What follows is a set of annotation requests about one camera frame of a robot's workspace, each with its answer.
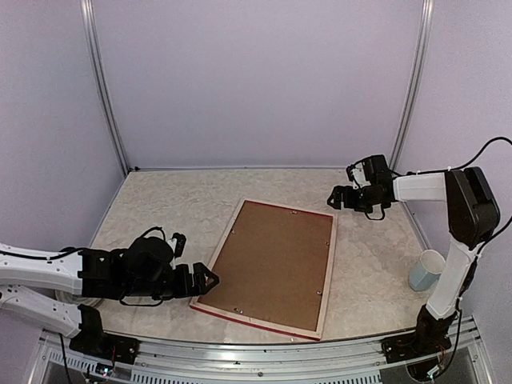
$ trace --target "light blue cup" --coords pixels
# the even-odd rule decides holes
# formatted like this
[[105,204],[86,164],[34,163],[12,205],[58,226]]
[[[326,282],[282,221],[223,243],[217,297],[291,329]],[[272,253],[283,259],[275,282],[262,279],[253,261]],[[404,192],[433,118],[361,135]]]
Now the light blue cup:
[[435,250],[424,250],[409,272],[409,286],[416,292],[428,290],[445,269],[445,258]]

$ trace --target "wooden tray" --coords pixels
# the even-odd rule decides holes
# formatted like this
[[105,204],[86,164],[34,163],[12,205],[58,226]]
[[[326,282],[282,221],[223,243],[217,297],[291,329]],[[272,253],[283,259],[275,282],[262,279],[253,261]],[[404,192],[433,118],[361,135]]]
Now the wooden tray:
[[190,307],[320,340],[336,228],[332,214],[243,199],[208,265],[220,284]]

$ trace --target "metal corner post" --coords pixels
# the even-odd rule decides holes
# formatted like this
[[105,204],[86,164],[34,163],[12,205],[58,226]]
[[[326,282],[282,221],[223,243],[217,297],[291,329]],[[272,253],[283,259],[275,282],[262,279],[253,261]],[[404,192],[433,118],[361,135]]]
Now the metal corner post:
[[96,79],[98,94],[100,101],[102,102],[103,113],[105,114],[106,124],[109,129],[110,138],[114,146],[119,166],[121,167],[122,173],[126,177],[130,172],[130,165],[126,157],[126,151],[122,144],[118,125],[116,124],[114,112],[112,111],[112,104],[110,103],[109,92],[106,87],[105,74],[103,73],[102,66],[102,57],[99,51],[98,34],[96,32],[96,25],[94,22],[92,0],[80,0],[80,3],[82,6],[83,23],[86,30],[87,46],[89,49],[94,77]]
[[413,71],[410,76],[409,86],[407,88],[406,103],[400,117],[400,126],[391,152],[390,168],[396,170],[398,160],[402,154],[402,149],[409,130],[410,120],[414,111],[414,104],[418,96],[419,84],[422,79],[423,65],[425,63],[426,50],[428,47],[430,26],[432,24],[432,14],[434,12],[434,0],[423,0],[422,19],[418,34],[418,43],[414,54]]

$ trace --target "back wall panel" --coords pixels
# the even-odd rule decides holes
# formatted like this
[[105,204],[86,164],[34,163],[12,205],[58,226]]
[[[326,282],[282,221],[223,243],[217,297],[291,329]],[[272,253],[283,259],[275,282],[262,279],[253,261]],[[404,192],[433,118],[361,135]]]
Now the back wall panel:
[[132,166],[390,155],[422,1],[95,2]]

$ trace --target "brown board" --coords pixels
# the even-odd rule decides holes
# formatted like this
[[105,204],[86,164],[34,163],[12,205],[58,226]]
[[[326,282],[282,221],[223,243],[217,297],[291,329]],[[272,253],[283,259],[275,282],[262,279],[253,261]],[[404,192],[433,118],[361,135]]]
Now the brown board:
[[209,265],[220,284],[190,306],[319,340],[335,231],[333,215],[242,200]]

